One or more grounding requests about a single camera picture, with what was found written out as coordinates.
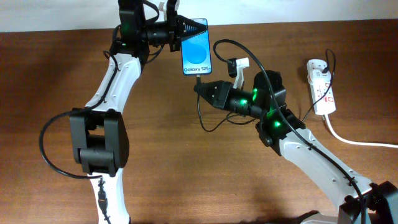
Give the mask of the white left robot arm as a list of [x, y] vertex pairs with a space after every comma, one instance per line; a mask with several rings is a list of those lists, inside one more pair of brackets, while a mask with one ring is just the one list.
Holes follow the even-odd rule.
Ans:
[[123, 110], [148, 63], [149, 48], [169, 45], [170, 51], [180, 51], [183, 41], [208, 30], [204, 20], [178, 14], [178, 1], [157, 7], [145, 0], [119, 0], [118, 5], [121, 23], [105, 53], [107, 72], [92, 99], [69, 116], [74, 160], [92, 184], [100, 223], [131, 222], [123, 190], [129, 157]]

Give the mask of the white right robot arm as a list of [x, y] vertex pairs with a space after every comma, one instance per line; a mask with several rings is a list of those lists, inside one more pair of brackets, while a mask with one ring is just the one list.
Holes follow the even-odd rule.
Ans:
[[335, 217], [313, 210], [292, 223], [397, 223], [397, 187], [389, 181], [375, 184], [323, 146], [286, 107], [279, 72], [259, 72], [252, 91], [222, 80], [197, 80], [193, 89], [217, 109], [256, 119], [262, 143], [296, 165], [338, 209]]

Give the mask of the blue Galaxy smartphone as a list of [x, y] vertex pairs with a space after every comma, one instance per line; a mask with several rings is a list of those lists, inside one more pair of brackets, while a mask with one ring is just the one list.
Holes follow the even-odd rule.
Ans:
[[182, 71], [185, 76], [209, 75], [212, 72], [208, 31], [183, 40], [181, 52]]

